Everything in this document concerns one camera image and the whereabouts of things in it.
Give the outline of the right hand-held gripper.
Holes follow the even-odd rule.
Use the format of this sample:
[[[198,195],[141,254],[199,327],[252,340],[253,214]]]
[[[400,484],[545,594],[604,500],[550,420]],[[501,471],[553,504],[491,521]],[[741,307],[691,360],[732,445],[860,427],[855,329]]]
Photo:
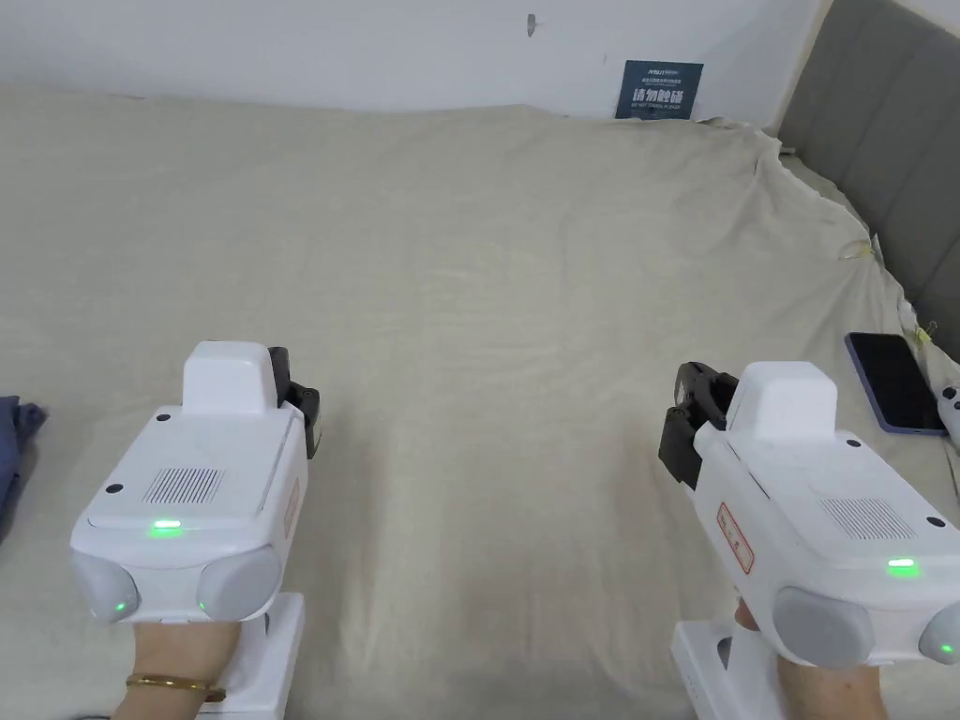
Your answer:
[[[757,624],[680,622],[698,719],[782,719],[776,656],[846,669],[958,662],[959,532],[863,440],[807,362],[680,366],[658,457]]]

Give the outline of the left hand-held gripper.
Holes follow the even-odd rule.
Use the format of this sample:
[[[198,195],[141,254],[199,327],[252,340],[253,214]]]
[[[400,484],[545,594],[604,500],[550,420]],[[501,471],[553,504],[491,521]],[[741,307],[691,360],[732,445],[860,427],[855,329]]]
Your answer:
[[[204,341],[81,512],[71,565],[103,623],[239,623],[225,697],[204,719],[279,719],[305,622],[281,589],[322,437],[321,394],[288,351]]]

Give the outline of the person's left hand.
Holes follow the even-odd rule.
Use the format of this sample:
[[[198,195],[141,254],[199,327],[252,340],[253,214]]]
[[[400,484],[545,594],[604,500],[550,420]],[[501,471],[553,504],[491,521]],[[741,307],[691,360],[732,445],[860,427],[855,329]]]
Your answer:
[[[214,685],[239,644],[239,622],[143,622],[134,625],[133,672]]]

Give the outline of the person's right hand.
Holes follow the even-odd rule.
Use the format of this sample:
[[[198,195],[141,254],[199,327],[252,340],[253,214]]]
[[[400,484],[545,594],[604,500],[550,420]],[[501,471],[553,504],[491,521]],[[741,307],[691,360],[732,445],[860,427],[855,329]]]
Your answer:
[[[831,670],[776,656],[787,719],[887,719],[877,667]]]

